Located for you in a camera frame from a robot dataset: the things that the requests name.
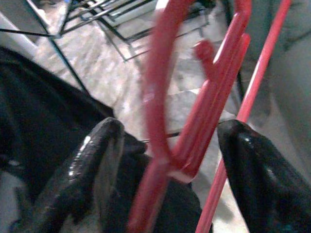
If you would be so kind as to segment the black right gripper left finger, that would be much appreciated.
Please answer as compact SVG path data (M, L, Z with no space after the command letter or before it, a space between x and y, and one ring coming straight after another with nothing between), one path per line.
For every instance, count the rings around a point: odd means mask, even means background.
M71 217L79 223L92 206L95 183L101 184L100 210L113 193L123 153L124 126L115 118L99 122L55 170L31 209L21 218L23 233L57 233Z

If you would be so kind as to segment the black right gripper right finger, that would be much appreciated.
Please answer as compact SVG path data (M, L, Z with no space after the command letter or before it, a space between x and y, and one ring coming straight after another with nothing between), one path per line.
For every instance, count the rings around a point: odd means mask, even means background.
M236 119L219 123L230 187L251 233L309 233L311 186L272 141Z

